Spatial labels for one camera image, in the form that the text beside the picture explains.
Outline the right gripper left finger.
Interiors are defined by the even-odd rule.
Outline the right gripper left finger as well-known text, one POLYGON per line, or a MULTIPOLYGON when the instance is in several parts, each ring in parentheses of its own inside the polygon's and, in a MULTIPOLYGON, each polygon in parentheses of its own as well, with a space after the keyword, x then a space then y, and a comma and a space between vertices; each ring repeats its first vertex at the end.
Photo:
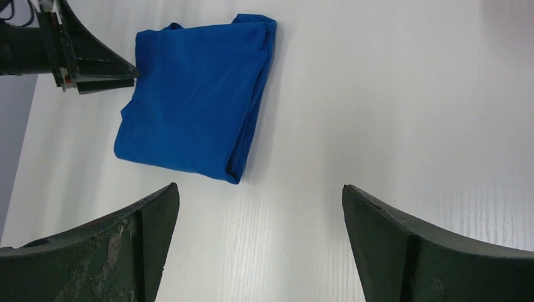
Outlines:
POLYGON ((178 186, 70 230, 1 249, 2 301, 154 301, 179 212, 178 186))

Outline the blue printed t-shirt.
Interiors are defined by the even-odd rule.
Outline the blue printed t-shirt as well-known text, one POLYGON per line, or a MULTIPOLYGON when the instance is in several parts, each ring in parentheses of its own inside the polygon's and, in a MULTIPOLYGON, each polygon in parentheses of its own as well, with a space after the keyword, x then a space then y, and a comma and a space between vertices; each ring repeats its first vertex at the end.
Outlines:
POLYGON ((238 14, 222 25, 171 23, 135 39, 139 76, 122 109, 122 160, 238 184, 273 59, 277 22, 238 14))

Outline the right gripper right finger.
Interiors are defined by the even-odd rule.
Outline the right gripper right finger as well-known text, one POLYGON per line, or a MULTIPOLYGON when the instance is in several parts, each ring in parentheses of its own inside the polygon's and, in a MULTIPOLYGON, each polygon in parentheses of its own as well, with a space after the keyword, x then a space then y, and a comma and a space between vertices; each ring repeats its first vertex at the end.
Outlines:
POLYGON ((367 301, 532 301, 533 253, 475 240, 346 185, 344 221, 367 301))

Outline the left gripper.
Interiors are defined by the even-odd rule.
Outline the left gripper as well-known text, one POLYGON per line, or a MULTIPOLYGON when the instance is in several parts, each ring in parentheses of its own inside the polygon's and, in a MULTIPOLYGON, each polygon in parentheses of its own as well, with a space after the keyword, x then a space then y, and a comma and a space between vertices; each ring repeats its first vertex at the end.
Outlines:
POLYGON ((99 41, 79 20, 67 1, 28 1, 30 19, 13 25, 13 1, 1 1, 1 75, 52 74, 56 86, 91 94, 133 87, 137 68, 99 41))

